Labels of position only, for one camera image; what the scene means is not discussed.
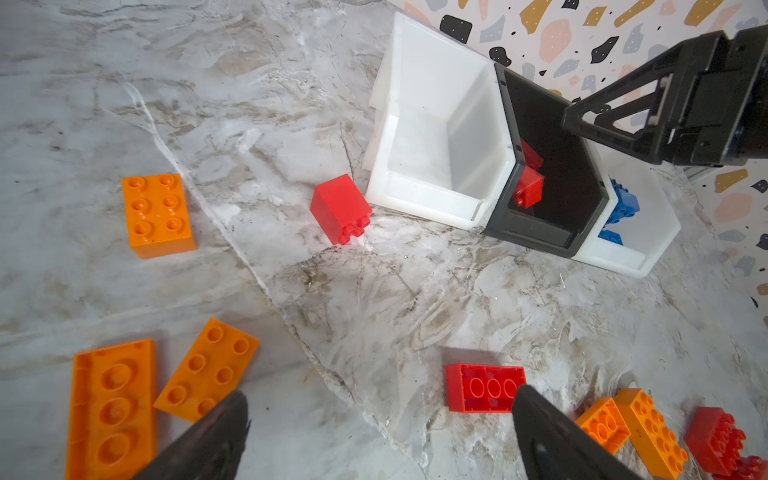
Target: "white storage bin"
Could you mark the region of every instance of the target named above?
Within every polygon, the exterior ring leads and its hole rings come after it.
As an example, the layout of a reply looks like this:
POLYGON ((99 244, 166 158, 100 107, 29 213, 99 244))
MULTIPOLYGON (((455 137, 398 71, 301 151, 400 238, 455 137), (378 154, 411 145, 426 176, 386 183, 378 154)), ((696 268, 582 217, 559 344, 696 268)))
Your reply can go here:
POLYGON ((516 162, 493 62, 395 13, 369 104, 366 200, 483 227, 516 162))
POLYGON ((602 144, 593 141, 587 144, 607 187, 609 200, 572 258, 637 278, 646 276, 680 231, 680 222, 650 165, 602 144), (640 211, 606 226, 618 203, 611 178, 637 197, 640 211), (598 237, 603 227, 621 235, 624 245, 598 237))

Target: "orange brick stud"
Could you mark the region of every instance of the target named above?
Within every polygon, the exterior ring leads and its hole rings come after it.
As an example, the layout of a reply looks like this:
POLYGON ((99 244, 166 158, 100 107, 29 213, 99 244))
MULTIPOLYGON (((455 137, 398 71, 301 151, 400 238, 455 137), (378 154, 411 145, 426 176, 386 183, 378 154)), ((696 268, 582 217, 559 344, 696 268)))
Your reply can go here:
POLYGON ((642 389, 622 389, 616 406, 630 429, 630 441, 651 475, 675 480, 683 472, 688 454, 677 444, 654 400, 642 389))
POLYGON ((154 408, 190 422, 230 394, 259 347, 259 339, 210 319, 154 408))
POLYGON ((600 399, 576 420, 576 425, 612 455, 629 439, 629 428, 611 398, 600 399))
POLYGON ((124 178, 123 195, 128 243, 139 257, 197 249, 180 175, 124 178))
POLYGON ((126 480, 157 456, 154 342, 74 356, 66 480, 126 480))

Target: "blue toy block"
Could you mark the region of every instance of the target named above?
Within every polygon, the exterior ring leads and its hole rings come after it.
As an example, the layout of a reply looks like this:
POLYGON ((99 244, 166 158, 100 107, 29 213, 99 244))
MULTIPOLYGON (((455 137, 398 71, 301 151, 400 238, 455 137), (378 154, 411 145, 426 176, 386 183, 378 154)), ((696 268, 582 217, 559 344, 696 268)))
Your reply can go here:
POLYGON ((617 223, 622 218, 629 218, 634 216, 640 211, 640 204, 637 202, 637 197, 629 193, 629 190, 622 187, 616 180, 611 178, 611 185, 614 187, 616 196, 619 197, 619 201, 614 207, 614 211, 611 212, 611 216, 608 218, 606 225, 609 223, 617 223))
POLYGON ((603 240, 608 240, 609 242, 618 243, 619 245, 624 245, 621 242, 621 235, 619 235, 616 232, 611 232, 610 230, 603 230, 598 234, 598 237, 600 237, 603 240))

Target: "terrazzo pattern wall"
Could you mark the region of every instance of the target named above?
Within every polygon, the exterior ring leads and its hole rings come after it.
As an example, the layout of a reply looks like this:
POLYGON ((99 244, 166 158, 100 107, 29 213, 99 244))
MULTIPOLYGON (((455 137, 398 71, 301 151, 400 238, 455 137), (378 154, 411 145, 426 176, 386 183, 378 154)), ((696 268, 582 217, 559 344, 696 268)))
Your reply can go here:
POLYGON ((723 167, 694 188, 768 326, 768 162, 723 167))
MULTIPOLYGON (((586 98, 686 38, 720 29, 733 37, 768 20, 768 0, 390 1, 568 100, 586 98)), ((635 127, 644 121, 642 113, 629 119, 635 127)))

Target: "gray marble table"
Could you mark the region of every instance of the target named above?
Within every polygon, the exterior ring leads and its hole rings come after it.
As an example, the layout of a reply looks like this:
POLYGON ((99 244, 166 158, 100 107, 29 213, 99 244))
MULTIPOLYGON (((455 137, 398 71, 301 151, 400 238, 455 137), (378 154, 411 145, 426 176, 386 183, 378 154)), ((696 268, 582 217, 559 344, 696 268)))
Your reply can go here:
MULTIPOLYGON (((723 406, 768 453, 768 329, 697 199, 644 279, 374 207, 331 247, 314 185, 360 169, 393 7, 308 0, 0 6, 0 465, 63 475, 71 357, 209 317, 261 338, 239 478, 524 478, 509 415, 445 407, 443 366, 524 366, 566 414, 651 393, 682 435, 723 406), (139 260, 120 179, 178 172, 199 249, 139 260)), ((161 446, 188 424, 158 416, 161 446)), ((627 444, 617 457, 647 476, 627 444)), ((699 478, 695 462, 681 478, 699 478)))

